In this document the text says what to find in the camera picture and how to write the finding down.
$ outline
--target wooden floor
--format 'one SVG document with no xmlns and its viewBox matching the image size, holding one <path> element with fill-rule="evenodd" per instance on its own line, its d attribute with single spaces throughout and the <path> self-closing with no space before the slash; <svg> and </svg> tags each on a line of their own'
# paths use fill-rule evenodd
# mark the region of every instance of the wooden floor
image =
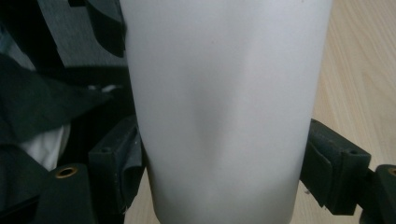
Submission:
<svg viewBox="0 0 396 224">
<path fill-rule="evenodd" d="M 372 169 L 396 164 L 396 1 L 334 0 L 314 118 L 371 153 Z M 359 223 L 359 208 L 334 217 L 304 192 L 291 223 Z M 125 223 L 159 223 L 146 175 Z"/>
</svg>

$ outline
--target white tube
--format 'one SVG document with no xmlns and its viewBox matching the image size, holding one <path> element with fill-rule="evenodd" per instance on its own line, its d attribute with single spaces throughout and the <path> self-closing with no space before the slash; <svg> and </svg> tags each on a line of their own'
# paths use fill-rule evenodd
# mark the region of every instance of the white tube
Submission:
<svg viewBox="0 0 396 224">
<path fill-rule="evenodd" d="M 162 224 L 288 223 L 331 0 L 121 0 Z"/>
</svg>

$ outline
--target black fabric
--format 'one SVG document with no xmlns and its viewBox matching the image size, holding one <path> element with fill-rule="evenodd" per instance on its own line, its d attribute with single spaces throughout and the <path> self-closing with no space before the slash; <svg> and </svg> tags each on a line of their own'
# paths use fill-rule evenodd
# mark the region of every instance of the black fabric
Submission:
<svg viewBox="0 0 396 224">
<path fill-rule="evenodd" d="M 23 150 L 0 146 L 0 211 L 38 195 L 48 173 Z"/>
<path fill-rule="evenodd" d="M 122 119 L 135 114 L 127 67 L 75 67 L 41 74 L 73 86 L 94 86 L 99 89 L 108 85 L 118 86 L 111 92 L 112 99 L 72 120 L 69 141 L 59 165 L 87 163 L 88 151 Z"/>
<path fill-rule="evenodd" d="M 44 186 L 33 224 L 97 223 L 85 165 L 58 167 L 49 173 Z"/>
<path fill-rule="evenodd" d="M 110 98 L 40 76 L 0 54 L 0 144 L 58 128 Z"/>
</svg>

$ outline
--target screw hole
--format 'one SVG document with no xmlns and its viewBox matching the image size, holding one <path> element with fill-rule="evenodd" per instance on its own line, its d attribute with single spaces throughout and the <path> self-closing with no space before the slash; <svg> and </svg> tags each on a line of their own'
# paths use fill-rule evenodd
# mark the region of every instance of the screw hole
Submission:
<svg viewBox="0 0 396 224">
<path fill-rule="evenodd" d="M 76 167 L 66 167 L 60 170 L 55 177 L 58 179 L 67 178 L 74 175 L 77 171 L 78 169 Z"/>
<path fill-rule="evenodd" d="M 104 147 L 101 149 L 102 152 L 111 152 L 111 148 L 110 147 Z"/>
<path fill-rule="evenodd" d="M 390 172 L 391 175 L 396 176 L 396 168 L 389 168 L 388 171 Z"/>
<path fill-rule="evenodd" d="M 348 153 L 349 153 L 349 154 L 356 155 L 356 154 L 358 154 L 358 151 L 356 151 L 356 150 L 349 150 Z"/>
</svg>

